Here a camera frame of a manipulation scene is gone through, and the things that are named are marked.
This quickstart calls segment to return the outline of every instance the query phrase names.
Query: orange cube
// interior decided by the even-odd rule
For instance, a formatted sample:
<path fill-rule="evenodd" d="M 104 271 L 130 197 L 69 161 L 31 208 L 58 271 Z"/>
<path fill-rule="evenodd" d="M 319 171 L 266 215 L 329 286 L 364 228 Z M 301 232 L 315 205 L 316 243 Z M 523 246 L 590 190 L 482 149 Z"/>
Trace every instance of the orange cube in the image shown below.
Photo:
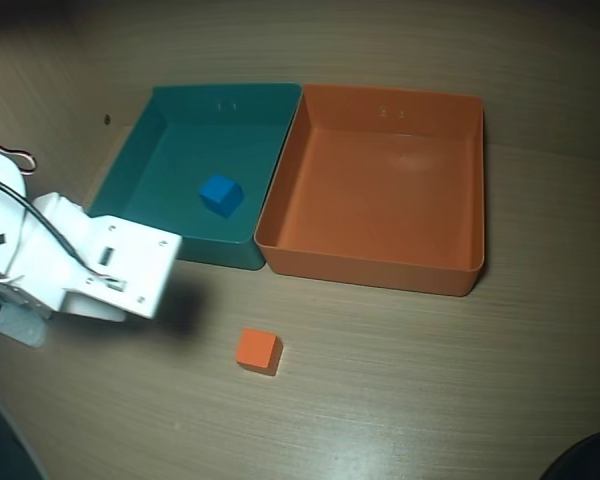
<path fill-rule="evenodd" d="M 247 370 L 275 375 L 282 355 L 282 341 L 273 333 L 245 328 L 238 343 L 236 362 Z"/>

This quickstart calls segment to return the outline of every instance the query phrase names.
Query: teal box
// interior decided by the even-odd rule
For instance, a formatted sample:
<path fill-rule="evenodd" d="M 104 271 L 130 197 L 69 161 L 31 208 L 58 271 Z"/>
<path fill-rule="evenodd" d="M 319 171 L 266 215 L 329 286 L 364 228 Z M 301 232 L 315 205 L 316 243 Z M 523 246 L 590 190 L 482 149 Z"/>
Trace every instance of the teal box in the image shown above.
<path fill-rule="evenodd" d="M 253 235 L 301 92 L 289 83 L 155 88 L 89 213 L 181 235 L 181 260 L 261 268 Z M 228 218 L 199 195 L 214 175 L 244 196 Z"/>

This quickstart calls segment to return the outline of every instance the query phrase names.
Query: orange box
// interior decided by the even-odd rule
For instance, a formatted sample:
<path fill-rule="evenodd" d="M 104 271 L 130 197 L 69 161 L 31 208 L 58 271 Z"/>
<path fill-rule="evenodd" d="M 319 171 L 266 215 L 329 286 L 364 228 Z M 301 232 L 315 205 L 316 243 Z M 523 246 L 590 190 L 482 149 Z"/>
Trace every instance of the orange box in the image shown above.
<path fill-rule="evenodd" d="M 485 255 L 477 97 L 305 85 L 256 243 L 280 274 L 443 295 Z"/>
<path fill-rule="evenodd" d="M 282 341 L 273 333 L 245 328 L 238 343 L 236 362 L 247 370 L 274 376 L 282 348 Z"/>

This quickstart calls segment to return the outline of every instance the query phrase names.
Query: table surface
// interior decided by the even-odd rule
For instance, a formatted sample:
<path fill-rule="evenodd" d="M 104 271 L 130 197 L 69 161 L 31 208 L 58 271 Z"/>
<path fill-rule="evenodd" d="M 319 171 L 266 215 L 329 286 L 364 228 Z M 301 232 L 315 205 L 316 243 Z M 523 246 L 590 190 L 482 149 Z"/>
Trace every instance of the table surface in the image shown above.
<path fill-rule="evenodd" d="M 469 296 L 181 263 L 155 322 L 0 337 L 0 408 L 54 480 L 538 478 L 600 431 L 600 162 L 486 153 Z M 243 327 L 276 377 L 235 364 Z"/>

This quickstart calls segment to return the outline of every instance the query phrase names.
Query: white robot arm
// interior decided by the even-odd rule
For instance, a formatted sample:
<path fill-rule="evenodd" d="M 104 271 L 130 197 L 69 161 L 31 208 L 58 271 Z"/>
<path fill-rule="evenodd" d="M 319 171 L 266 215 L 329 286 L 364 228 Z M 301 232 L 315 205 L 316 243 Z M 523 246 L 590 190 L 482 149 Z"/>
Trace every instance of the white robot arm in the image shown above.
<path fill-rule="evenodd" d="M 156 313 L 182 238 L 104 216 L 57 193 L 29 203 L 21 170 L 0 147 L 0 332 L 30 346 L 66 312 L 123 321 Z M 25 152 L 15 152 L 27 157 Z"/>

